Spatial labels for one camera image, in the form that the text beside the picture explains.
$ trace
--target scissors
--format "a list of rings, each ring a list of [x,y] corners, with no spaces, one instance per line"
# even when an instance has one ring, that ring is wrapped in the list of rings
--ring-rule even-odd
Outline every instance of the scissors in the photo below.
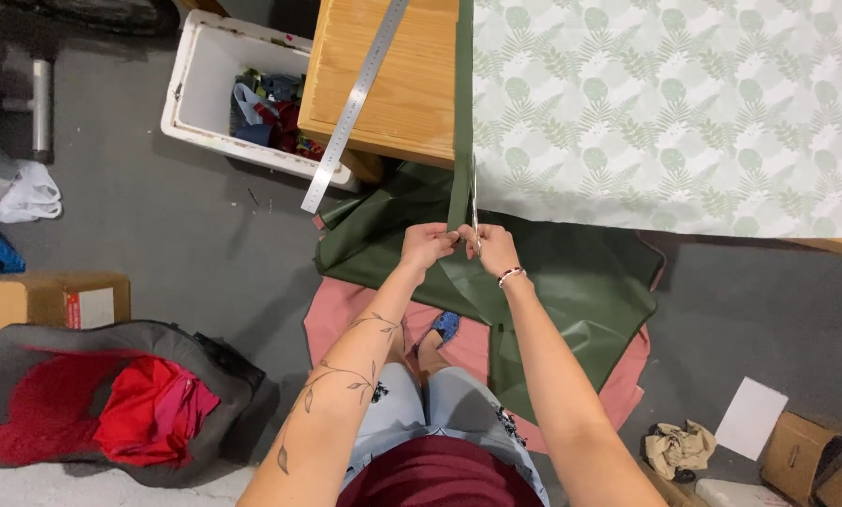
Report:
[[[480,221],[477,214],[477,157],[471,155],[471,227],[474,228],[474,238],[477,241],[475,253],[480,257],[483,244],[480,242]]]

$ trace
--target hand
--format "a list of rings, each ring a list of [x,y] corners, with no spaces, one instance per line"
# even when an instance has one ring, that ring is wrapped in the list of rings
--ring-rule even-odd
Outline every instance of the hand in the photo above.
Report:
[[[458,231],[447,233],[442,223],[412,225],[405,229],[399,265],[426,271],[437,259],[455,252],[452,246],[459,237]]]
[[[515,241],[512,233],[505,230],[502,225],[480,224],[480,245],[483,255],[480,262],[484,269],[493,276],[500,274],[521,265],[518,261],[518,253],[515,250]],[[476,255],[477,234],[470,225],[461,225],[459,234],[465,240],[465,250],[468,258]]]

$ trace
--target blue patterned shoe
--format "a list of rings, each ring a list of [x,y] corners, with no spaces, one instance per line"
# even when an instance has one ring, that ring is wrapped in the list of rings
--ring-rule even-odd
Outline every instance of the blue patterned shoe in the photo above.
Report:
[[[450,311],[443,311],[439,317],[434,320],[434,322],[430,325],[430,330],[427,331],[436,331],[442,337],[442,343],[437,345],[436,349],[440,350],[442,346],[449,343],[449,340],[455,338],[455,333],[459,332],[459,322],[461,317],[457,313],[452,313]],[[415,357],[418,354],[418,348],[420,347],[421,342],[419,341],[412,347],[412,351],[415,353]]]

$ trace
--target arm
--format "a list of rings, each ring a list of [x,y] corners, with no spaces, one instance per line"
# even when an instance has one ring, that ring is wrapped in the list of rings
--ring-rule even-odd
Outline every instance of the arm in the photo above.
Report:
[[[380,368],[425,271],[452,252],[445,224],[405,231],[402,261],[318,363],[239,507],[334,505]]]
[[[474,237],[467,225],[465,239]],[[498,276],[520,266],[512,235],[497,225],[480,227],[484,267]],[[467,243],[469,256],[473,254]],[[552,464],[572,505],[664,507],[608,421],[593,386],[540,304],[523,274],[503,284],[512,311],[527,390]]]

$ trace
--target denim shorts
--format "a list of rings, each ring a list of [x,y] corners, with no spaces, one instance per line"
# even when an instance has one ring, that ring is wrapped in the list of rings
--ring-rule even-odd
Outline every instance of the denim shorts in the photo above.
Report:
[[[514,421],[505,416],[505,409],[487,386],[464,369],[450,366],[428,380],[424,399],[426,403],[422,403],[415,376],[404,364],[383,366],[368,413],[361,421],[342,488],[375,456],[412,438],[445,435],[477,444],[515,467],[542,504],[549,507],[546,489]]]

